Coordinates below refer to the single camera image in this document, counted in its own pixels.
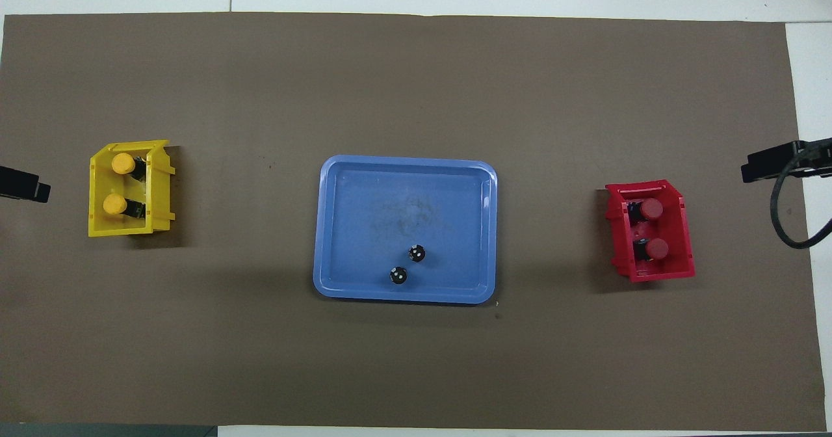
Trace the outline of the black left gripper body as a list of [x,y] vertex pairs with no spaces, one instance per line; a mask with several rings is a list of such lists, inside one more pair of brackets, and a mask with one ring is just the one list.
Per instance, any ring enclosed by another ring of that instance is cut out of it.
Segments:
[[39,176],[29,172],[0,166],[0,196],[10,199],[36,199]]

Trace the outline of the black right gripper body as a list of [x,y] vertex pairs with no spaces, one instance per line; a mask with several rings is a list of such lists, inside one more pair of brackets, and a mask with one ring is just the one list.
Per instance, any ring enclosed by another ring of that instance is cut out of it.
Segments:
[[832,137],[823,140],[796,141],[794,156],[799,157],[790,176],[832,178]]

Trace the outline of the yellow push button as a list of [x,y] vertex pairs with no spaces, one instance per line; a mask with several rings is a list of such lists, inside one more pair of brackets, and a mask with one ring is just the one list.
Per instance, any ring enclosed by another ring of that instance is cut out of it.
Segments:
[[140,201],[127,199],[121,194],[110,193],[104,197],[102,202],[102,209],[108,215],[118,217],[130,217],[137,220],[142,220],[146,217],[146,204]]
[[127,152],[114,155],[110,167],[112,167],[113,172],[120,176],[130,176],[139,181],[146,179],[146,171],[148,171],[145,159]]

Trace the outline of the red push button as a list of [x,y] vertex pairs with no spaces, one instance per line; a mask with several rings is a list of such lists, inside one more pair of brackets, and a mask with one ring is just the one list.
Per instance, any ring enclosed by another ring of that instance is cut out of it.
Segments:
[[662,217],[664,206],[655,198],[631,200],[627,202],[627,211],[630,223],[635,226],[635,224],[658,220]]
[[637,239],[632,248],[634,258],[645,262],[665,259],[670,251],[668,242],[658,237]]

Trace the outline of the blue plastic tray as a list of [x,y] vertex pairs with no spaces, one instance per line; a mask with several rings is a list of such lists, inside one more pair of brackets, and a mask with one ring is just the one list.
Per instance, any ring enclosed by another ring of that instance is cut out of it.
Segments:
[[[470,159],[336,155],[320,173],[314,286],[348,300],[484,303],[497,286],[497,173]],[[408,258],[412,245],[426,257]],[[389,272],[407,269],[395,285]]]

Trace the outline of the yellow plastic bin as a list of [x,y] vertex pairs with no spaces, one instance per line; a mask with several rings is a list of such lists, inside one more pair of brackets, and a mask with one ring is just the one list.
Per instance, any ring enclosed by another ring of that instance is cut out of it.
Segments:
[[[143,140],[107,144],[89,163],[89,199],[87,233],[90,237],[149,235],[168,232],[176,215],[170,207],[170,180],[176,169],[166,151],[168,140]],[[145,159],[146,179],[139,181],[113,172],[111,161],[117,153],[127,152]],[[113,217],[102,209],[104,197],[110,193],[146,204],[146,217]]]

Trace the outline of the red plastic bin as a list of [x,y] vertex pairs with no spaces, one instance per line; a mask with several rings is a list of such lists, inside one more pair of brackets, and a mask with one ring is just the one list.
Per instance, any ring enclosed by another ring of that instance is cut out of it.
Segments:
[[[632,283],[683,279],[695,274],[694,256],[683,195],[665,179],[630,184],[605,185],[608,193],[605,219],[611,227],[616,272]],[[662,202],[662,217],[633,226],[627,202],[655,198]],[[665,259],[651,262],[636,260],[632,243],[641,238],[658,237],[669,244]]]

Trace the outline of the brown table mat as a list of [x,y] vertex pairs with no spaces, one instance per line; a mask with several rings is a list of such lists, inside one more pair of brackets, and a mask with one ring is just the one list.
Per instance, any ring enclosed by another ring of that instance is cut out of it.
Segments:
[[[749,153],[794,140],[782,24],[374,14],[12,16],[0,422],[826,427],[809,254]],[[168,232],[90,237],[89,163],[168,140]],[[482,306],[313,283],[333,155],[495,168]],[[618,274],[605,185],[668,180],[695,274]]]

